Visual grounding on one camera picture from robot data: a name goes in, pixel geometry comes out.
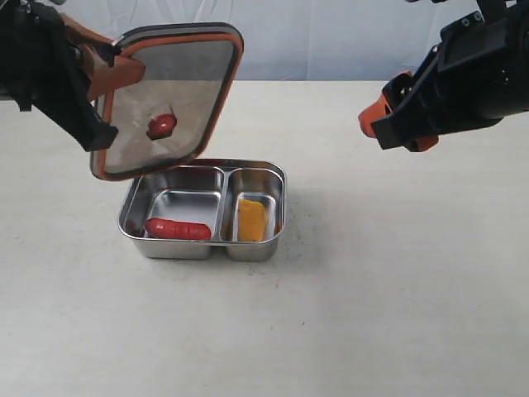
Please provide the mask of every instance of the metal container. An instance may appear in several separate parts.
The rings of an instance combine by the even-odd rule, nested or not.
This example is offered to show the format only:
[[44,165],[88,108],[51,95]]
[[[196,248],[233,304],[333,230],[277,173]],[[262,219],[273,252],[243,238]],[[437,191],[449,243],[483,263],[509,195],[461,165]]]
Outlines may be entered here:
[[[223,247],[234,261],[267,261],[276,252],[286,218],[286,175],[277,165],[250,160],[195,160],[132,181],[118,218],[122,233],[149,258],[206,260]],[[262,242],[239,242],[240,199],[262,203],[268,214]],[[160,217],[205,223],[210,241],[151,238],[145,221]]]

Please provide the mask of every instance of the cheese slice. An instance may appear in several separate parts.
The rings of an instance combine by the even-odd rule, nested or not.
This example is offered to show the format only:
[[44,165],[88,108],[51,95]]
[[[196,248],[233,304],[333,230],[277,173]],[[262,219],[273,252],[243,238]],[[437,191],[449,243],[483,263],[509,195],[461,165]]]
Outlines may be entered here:
[[265,239],[268,217],[263,204],[242,198],[239,201],[240,242],[262,242]]

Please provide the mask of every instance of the sausage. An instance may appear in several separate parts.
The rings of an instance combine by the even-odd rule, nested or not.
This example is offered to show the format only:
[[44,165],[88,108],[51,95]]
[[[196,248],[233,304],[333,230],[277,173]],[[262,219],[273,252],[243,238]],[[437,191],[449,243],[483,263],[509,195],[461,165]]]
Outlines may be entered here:
[[177,240],[210,240],[212,231],[203,223],[177,222],[151,218],[145,222],[146,231],[156,238]]

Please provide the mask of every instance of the lunch box lid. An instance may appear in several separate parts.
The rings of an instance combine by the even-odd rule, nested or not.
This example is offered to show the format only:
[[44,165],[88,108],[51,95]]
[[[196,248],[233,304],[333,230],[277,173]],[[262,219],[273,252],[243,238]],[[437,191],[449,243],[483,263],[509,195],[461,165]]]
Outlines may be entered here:
[[119,132],[110,148],[91,153],[94,176],[132,179],[197,158],[241,62],[240,32],[220,22],[146,26],[114,45],[142,62],[145,74],[96,100],[99,116]]

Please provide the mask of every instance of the red sausage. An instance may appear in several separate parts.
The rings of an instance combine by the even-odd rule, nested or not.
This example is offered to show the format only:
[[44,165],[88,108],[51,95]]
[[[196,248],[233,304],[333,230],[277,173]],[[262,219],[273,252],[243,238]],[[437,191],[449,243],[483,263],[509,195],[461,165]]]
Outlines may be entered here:
[[145,229],[152,237],[156,238],[177,240],[210,240],[212,238],[212,231],[202,223],[151,218],[145,222]]

